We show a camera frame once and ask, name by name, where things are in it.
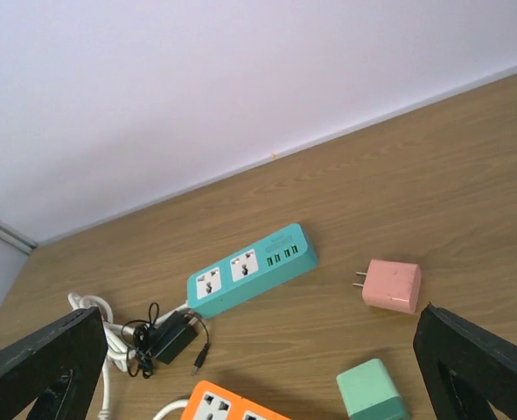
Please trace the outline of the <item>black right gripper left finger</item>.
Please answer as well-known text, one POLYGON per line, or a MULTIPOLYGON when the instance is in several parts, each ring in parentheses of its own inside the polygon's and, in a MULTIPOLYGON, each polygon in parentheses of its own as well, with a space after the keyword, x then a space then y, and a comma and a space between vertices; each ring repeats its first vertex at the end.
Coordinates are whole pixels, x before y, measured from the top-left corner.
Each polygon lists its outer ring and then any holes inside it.
POLYGON ((0 419, 84 419, 108 345, 100 310, 79 309, 0 350, 0 419))

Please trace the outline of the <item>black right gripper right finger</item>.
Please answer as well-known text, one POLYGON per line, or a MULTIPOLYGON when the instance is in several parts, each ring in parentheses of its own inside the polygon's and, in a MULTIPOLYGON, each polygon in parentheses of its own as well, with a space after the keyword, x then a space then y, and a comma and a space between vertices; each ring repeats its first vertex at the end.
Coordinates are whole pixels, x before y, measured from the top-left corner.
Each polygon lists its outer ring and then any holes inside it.
POLYGON ((413 348, 438 419, 517 419, 517 346, 428 304, 413 348))

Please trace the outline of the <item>green charger plug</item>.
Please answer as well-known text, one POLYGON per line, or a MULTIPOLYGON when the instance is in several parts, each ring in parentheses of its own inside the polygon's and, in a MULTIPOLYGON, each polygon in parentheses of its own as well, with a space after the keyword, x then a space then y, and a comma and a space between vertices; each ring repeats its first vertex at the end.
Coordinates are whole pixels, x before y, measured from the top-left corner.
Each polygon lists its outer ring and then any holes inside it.
POLYGON ((338 374, 336 382, 351 420, 410 419, 402 396, 380 359, 368 360, 338 374))

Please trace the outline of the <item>pink charger plug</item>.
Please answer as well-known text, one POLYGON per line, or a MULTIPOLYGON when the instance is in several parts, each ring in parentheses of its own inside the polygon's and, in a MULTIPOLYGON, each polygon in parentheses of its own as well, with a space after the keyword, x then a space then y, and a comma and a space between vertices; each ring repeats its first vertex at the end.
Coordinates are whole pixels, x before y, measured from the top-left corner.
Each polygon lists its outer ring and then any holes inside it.
POLYGON ((362 281, 363 302, 372 307, 414 314, 421 287, 422 272, 416 263, 372 259, 365 271, 357 271, 362 281))

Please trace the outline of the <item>orange power strip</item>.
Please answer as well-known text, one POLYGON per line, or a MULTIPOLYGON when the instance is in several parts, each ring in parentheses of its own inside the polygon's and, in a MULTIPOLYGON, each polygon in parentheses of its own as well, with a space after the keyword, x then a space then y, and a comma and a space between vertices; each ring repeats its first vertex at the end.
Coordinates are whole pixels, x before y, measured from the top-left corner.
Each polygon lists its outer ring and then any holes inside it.
POLYGON ((181 420, 290 420, 209 381, 199 381, 181 420))

